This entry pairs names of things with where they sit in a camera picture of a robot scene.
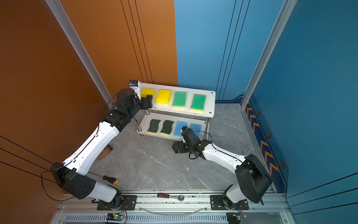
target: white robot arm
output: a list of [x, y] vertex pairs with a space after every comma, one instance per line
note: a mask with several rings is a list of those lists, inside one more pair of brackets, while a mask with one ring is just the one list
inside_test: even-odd
[[[104, 201], [114, 210], [122, 204], [121, 191], [101, 184], [86, 174], [101, 151], [130, 123], [131, 118], [140, 109], [151, 108], [151, 95], [140, 98], [140, 82], [131, 80], [130, 85], [131, 88], [117, 94], [117, 103], [102, 118], [90, 137], [62, 164], [54, 163], [51, 167], [59, 187], [78, 199], [89, 197]], [[257, 157], [231, 153], [206, 139], [200, 141], [188, 127], [182, 129], [182, 136], [185, 142], [173, 144], [175, 153], [193, 153], [196, 157], [216, 162], [236, 174], [239, 184], [228, 187], [223, 194], [227, 208], [235, 208], [239, 201], [246, 198], [255, 203], [260, 201], [272, 179]]]

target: orange wall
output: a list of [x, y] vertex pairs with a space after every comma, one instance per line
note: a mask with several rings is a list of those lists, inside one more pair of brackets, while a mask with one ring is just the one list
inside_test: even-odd
[[[62, 162], [95, 129], [105, 102], [45, 0], [1, 1], [0, 32], [0, 135]], [[2, 138], [0, 148], [51, 166]], [[44, 170], [2, 150], [0, 161], [36, 175]], [[40, 178], [3, 163], [0, 169], [1, 222], [49, 223], [58, 202], [46, 197]], [[44, 184], [62, 197], [55, 183]]]
[[61, 0], [111, 95], [130, 79], [178, 85], [174, 0]]

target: chevron pattern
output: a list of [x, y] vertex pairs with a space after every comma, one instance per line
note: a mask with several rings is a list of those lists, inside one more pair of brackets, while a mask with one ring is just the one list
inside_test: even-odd
[[278, 162], [274, 154], [272, 153], [272, 149], [269, 145], [268, 139], [266, 138], [265, 133], [260, 127], [260, 122], [256, 116], [254, 109], [252, 108], [251, 102], [249, 101], [246, 106], [246, 114], [250, 121], [253, 132], [255, 133], [256, 140], [260, 145], [260, 149], [262, 152], [262, 156], [265, 159], [266, 165], [270, 171], [272, 179], [275, 183], [276, 189], [278, 193], [284, 193], [286, 190], [286, 182], [280, 173], [280, 169], [278, 168]]

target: metal shelf leg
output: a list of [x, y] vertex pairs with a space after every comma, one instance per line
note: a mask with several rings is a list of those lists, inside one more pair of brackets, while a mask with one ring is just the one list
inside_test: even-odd
[[138, 120], [137, 120], [137, 118], [135, 116], [133, 116], [133, 120], [134, 120], [134, 123], [137, 125], [138, 132], [142, 132], [142, 128], [140, 127], [140, 124], [139, 124], [139, 122], [138, 122]]
[[205, 120], [205, 124], [206, 124], [206, 126], [205, 126], [205, 132], [206, 133], [204, 133], [204, 139], [208, 139], [208, 130], [209, 130], [209, 122], [210, 122], [210, 120], [211, 120], [211, 118], [206, 118], [206, 120]]

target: sponge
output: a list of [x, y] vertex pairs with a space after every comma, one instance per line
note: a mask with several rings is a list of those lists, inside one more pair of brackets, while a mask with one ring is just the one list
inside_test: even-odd
[[160, 120], [152, 119], [148, 128], [148, 133], [157, 134], [159, 129]]
[[159, 93], [155, 98], [155, 101], [159, 104], [169, 104], [170, 97], [171, 97], [170, 90], [159, 90]]
[[198, 132], [198, 131], [201, 131], [201, 125], [199, 125], [199, 124], [191, 124], [190, 128], [194, 131], [194, 133], [197, 136], [199, 136], [200, 132]]
[[140, 97], [147, 97], [147, 95], [155, 95], [155, 90], [144, 88], [140, 92]]
[[179, 136], [181, 137], [181, 133], [180, 133], [180, 130], [182, 129], [182, 127], [184, 126], [187, 126], [188, 123], [187, 122], [184, 122], [184, 121], [178, 121], [176, 123], [176, 127], [175, 127], [175, 131], [174, 131], [174, 136]]
[[165, 120], [163, 123], [163, 128], [161, 129], [160, 133], [163, 135], [170, 135], [171, 128], [173, 126], [174, 122], [171, 120]]
[[173, 108], [185, 109], [185, 102], [187, 101], [186, 92], [175, 92], [173, 100]]
[[204, 112], [206, 95], [194, 94], [191, 111]]

